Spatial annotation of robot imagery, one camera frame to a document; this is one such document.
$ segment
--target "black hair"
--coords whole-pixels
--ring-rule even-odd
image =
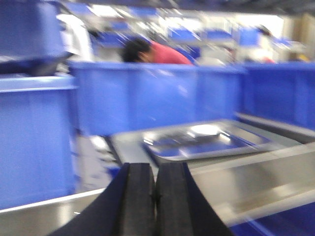
[[[257,27],[257,29],[265,36],[272,36],[270,30],[268,30],[265,26],[260,25]]]
[[[122,51],[122,59],[124,62],[135,62],[139,60],[139,52],[149,52],[150,43],[142,38],[135,38],[127,41]]]

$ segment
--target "stainless steel tray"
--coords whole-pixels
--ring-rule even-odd
[[[221,157],[279,148],[272,140],[236,125],[213,122],[143,135],[145,150],[153,158],[169,161]]]

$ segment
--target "stainless steel surface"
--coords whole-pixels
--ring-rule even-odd
[[[282,147],[228,121],[144,132],[142,144],[152,155],[171,161],[255,153]]]
[[[1,236],[45,236],[88,206],[103,189],[0,210]]]
[[[190,171],[229,226],[315,202],[315,143]],[[0,235],[44,236],[79,214],[102,191],[2,210]]]
[[[278,148],[286,148],[286,147],[292,147],[296,145],[300,145],[299,142],[282,137],[280,135],[276,135],[273,133],[270,133],[268,131],[255,128],[250,125],[246,125],[237,121],[230,121],[230,120],[221,120],[221,122],[225,122],[226,124],[233,124],[237,125],[240,128],[246,129],[250,132],[256,133],[258,135],[264,136],[275,143],[277,143],[279,146]],[[177,130],[182,130],[185,127],[189,127],[192,125],[200,125],[200,124],[207,124],[208,122],[200,122],[200,123],[191,123],[187,125],[177,125],[177,126],[169,126],[164,128],[157,128],[157,129],[150,129],[150,130],[142,130],[142,131],[135,131],[135,132],[127,132],[127,133],[121,133],[116,134],[112,136],[112,144],[115,148],[115,151],[117,152],[120,160],[125,163],[150,163],[153,169],[153,173],[156,175],[158,172],[158,168],[154,161],[148,156],[147,152],[142,147],[143,138],[145,135],[150,134],[151,132],[154,133],[163,133],[163,132],[174,132]],[[189,162],[189,167],[196,168],[204,165],[209,164],[215,164],[222,161],[227,160],[233,160],[238,159],[244,156],[249,156],[251,154],[244,154],[244,155],[236,155],[236,156],[229,156],[229,157],[217,157],[217,158],[211,158],[211,159],[201,159],[196,161]]]
[[[237,113],[236,116],[241,122],[297,140],[303,144],[315,142],[315,131],[310,129],[241,113]]]
[[[315,202],[315,143],[191,170],[228,225]]]

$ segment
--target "ceiling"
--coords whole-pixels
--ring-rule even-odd
[[[261,14],[297,15],[315,13],[315,0],[65,0],[94,4],[114,4],[177,8],[185,10],[225,11]]]

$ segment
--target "blue plastic crate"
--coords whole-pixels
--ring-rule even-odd
[[[197,41],[198,36],[192,31],[187,29],[173,29],[169,30],[168,37],[170,40],[178,41],[178,42],[191,42]]]
[[[236,236],[312,236],[315,234],[315,203],[253,219],[230,227]]]
[[[205,38],[210,40],[226,40],[231,39],[232,35],[224,30],[214,29],[205,32]]]
[[[235,41],[243,47],[253,47],[259,44],[259,30],[257,28],[244,27],[233,32]]]
[[[199,68],[198,120],[235,119],[244,74],[245,70],[232,66]]]
[[[129,7],[132,16],[146,17],[158,15],[158,10],[153,7]]]
[[[75,14],[82,15],[92,15],[93,13],[90,11],[89,6],[85,3],[73,3],[68,2],[66,4],[67,8]]]
[[[315,64],[247,64],[241,112],[315,128]]]
[[[2,0],[0,9],[1,57],[30,67],[65,51],[56,2]]]
[[[0,209],[74,193],[74,78],[0,78]]]
[[[232,67],[105,62],[72,62],[70,69],[79,81],[78,128],[84,135],[233,118],[243,73]]]

